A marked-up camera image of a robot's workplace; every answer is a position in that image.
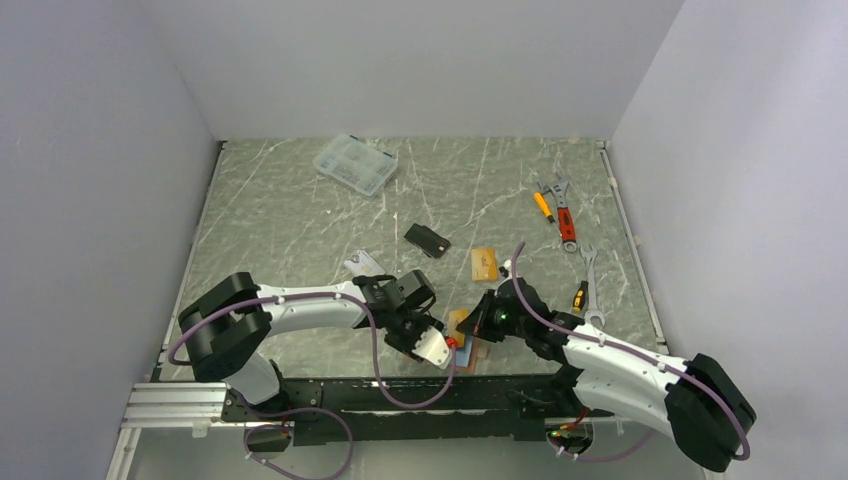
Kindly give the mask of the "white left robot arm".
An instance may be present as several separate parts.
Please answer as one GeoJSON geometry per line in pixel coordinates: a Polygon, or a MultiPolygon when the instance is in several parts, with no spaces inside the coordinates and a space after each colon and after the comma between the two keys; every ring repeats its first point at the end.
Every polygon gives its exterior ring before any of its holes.
{"type": "Polygon", "coordinates": [[[268,339],[318,328],[369,328],[391,348],[441,370],[455,367],[453,343],[430,316],[434,289],[420,270],[400,278],[356,276],[335,285],[283,288],[259,284],[248,272],[221,281],[178,316],[180,336],[168,352],[173,365],[199,382],[223,382],[258,417],[279,417],[290,402],[279,367],[264,358],[268,339]],[[181,361],[177,354],[186,351],[181,361]]]}

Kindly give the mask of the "gold credit card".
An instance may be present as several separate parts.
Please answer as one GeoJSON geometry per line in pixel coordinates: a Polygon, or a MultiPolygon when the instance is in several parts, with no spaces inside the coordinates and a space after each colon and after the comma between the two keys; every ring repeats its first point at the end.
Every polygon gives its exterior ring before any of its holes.
{"type": "Polygon", "coordinates": [[[469,311],[465,308],[451,310],[448,313],[447,329],[450,337],[454,338],[458,343],[464,341],[465,334],[459,330],[459,325],[469,315],[469,311]]]}

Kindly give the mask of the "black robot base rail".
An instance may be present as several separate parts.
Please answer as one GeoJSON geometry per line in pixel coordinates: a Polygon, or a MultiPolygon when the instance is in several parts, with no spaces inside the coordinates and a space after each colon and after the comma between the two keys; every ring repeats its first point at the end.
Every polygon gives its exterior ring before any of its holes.
{"type": "Polygon", "coordinates": [[[548,429],[587,412],[555,374],[390,377],[392,404],[373,378],[287,379],[286,402],[248,410],[232,390],[225,396],[225,423],[285,421],[297,446],[344,441],[436,440],[507,437],[542,441],[548,429]]]}

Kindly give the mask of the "white silver card stack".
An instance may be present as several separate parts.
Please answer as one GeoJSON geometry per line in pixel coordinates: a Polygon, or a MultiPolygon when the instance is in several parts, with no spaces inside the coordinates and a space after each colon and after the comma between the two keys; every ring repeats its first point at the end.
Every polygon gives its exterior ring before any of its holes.
{"type": "Polygon", "coordinates": [[[343,266],[353,276],[379,276],[386,271],[366,251],[357,249],[344,261],[343,266]]]}

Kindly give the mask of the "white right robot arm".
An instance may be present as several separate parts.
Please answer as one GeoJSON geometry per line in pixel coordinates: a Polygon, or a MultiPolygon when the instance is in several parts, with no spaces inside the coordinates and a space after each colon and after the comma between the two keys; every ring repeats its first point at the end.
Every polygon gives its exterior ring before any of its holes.
{"type": "Polygon", "coordinates": [[[541,359],[559,363],[550,392],[564,415],[587,408],[638,422],[713,472],[747,455],[741,437],[756,413],[710,356],[686,360],[636,347],[549,309],[523,278],[487,290],[457,329],[493,343],[516,337],[541,359]]]}

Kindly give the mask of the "brown leather card holder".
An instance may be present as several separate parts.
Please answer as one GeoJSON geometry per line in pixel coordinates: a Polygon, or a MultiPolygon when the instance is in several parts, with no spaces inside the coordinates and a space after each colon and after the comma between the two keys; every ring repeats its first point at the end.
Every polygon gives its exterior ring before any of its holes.
{"type": "Polygon", "coordinates": [[[470,336],[466,336],[465,340],[461,343],[458,343],[452,337],[445,337],[454,354],[453,361],[447,369],[440,370],[426,361],[416,361],[402,353],[404,358],[403,365],[414,371],[415,375],[447,376],[451,371],[457,375],[474,374],[481,358],[480,351],[483,342],[470,336]]]}

